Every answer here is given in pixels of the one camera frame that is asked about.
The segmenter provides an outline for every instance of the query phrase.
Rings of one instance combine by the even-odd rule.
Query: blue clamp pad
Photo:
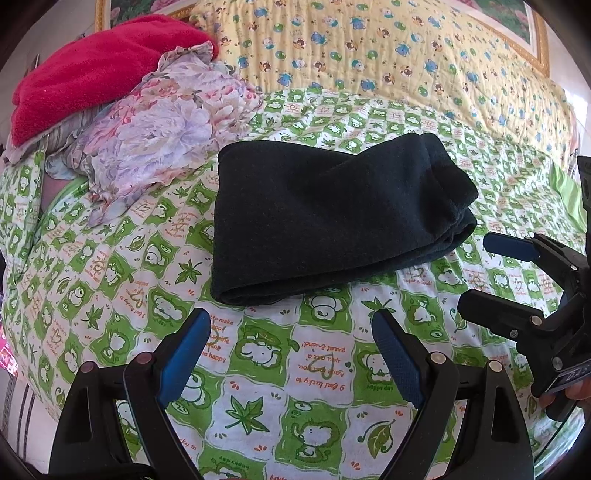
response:
[[[170,402],[180,398],[209,340],[211,333],[209,314],[202,309],[196,309],[194,312],[198,313],[197,318],[189,326],[177,349],[161,371],[157,399],[162,408],[166,408]]]
[[[381,312],[378,311],[374,314],[371,325],[374,341],[378,345],[382,357],[384,357],[398,391],[416,409],[422,408],[425,397],[421,392],[420,373],[402,342],[392,331],[387,319]]]

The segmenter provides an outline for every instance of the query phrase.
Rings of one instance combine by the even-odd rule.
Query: green and white bedsheet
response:
[[[487,231],[544,232],[581,248],[583,233],[549,187],[551,159],[428,109],[322,90],[273,93],[251,124],[250,140],[349,153],[407,132],[436,133],[478,186],[478,227],[431,264],[235,308],[209,294],[215,157],[146,194],[117,222],[95,228],[86,226],[86,183],[74,181],[35,227],[44,157],[34,153],[7,167],[1,180],[0,203],[17,213],[15,223],[6,215],[0,222],[9,265],[3,315],[20,374],[53,417],[83,361],[126,363],[153,350],[199,306],[212,318],[210,342],[168,412],[206,479],[377,478],[414,412],[372,341],[371,315],[385,307],[430,351],[469,365],[501,361],[539,452],[558,424],[531,396],[525,358],[513,342],[467,325],[456,305],[462,292],[479,288],[546,313],[557,308],[560,289],[548,276],[482,248]],[[458,403],[450,419],[433,476],[449,461],[463,408]],[[125,403],[119,412],[132,454],[145,458]],[[538,472],[570,447],[582,424],[581,414],[569,420],[538,460]]]

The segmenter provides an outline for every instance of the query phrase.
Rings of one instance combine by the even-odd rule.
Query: painting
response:
[[[523,0],[445,0],[494,30],[544,75],[550,74],[544,19]]]
[[[195,0],[96,0],[95,31],[107,30],[139,15],[163,14],[183,20]]]
[[[482,12],[531,44],[530,21],[522,0],[458,0]]]

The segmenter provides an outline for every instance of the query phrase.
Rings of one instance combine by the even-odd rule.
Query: pink floral cloth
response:
[[[4,327],[0,320],[0,368],[8,370],[12,375],[17,374],[18,365],[4,335]]]
[[[164,54],[156,72],[97,116],[65,152],[89,178],[97,206],[89,226],[121,216],[148,188],[169,185],[250,132],[261,104],[249,83],[209,63],[208,42]]]

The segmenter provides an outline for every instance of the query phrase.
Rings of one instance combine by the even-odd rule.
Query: hand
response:
[[[564,391],[564,394],[572,400],[579,400],[578,405],[584,410],[585,418],[589,417],[589,414],[591,414],[591,377],[571,385]],[[554,398],[553,394],[542,395],[540,397],[540,406],[546,408],[554,401]]]

